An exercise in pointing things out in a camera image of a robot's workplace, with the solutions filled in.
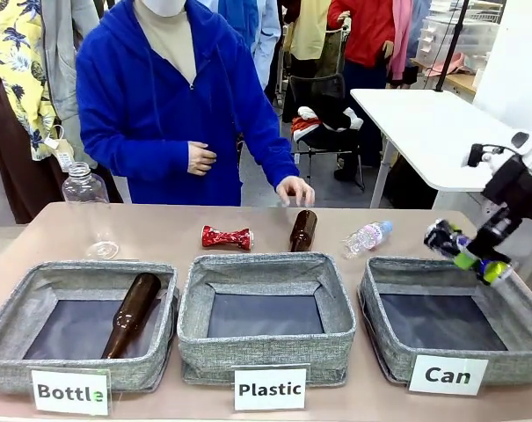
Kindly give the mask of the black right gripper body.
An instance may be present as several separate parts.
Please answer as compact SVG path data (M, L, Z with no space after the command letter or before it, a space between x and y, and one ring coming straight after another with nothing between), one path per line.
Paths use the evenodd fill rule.
M532 172L521 156L511 156L503 163L482 194L502 206L510 220L532 220Z

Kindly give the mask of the person's left hand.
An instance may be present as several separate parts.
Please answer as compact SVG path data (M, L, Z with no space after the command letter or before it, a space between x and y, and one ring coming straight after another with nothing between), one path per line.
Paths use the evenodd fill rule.
M312 207L315 203L314 189L302 178L297 176L285 177L275 188L281 199L281 204L288 207L291 199L295 199L298 207Z

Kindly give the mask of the person's right hand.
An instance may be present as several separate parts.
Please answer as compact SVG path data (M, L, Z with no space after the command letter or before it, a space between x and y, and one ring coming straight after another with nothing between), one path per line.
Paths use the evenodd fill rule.
M215 163L217 155L208 149L208 145L202 142L188 142L188 165L187 172L203 177Z

